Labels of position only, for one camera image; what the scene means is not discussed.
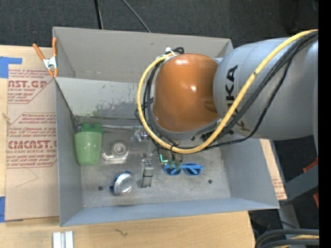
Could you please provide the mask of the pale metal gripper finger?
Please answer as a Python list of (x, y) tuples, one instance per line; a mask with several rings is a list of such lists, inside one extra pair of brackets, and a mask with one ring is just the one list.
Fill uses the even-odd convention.
[(131, 146), (133, 149), (147, 148), (149, 145), (154, 145), (154, 141), (148, 132), (142, 126), (134, 126), (131, 137)]
[(141, 172), (140, 172), (140, 179), (138, 181), (139, 188), (146, 188), (152, 186), (154, 174), (154, 166), (151, 160), (143, 159), (141, 161)]

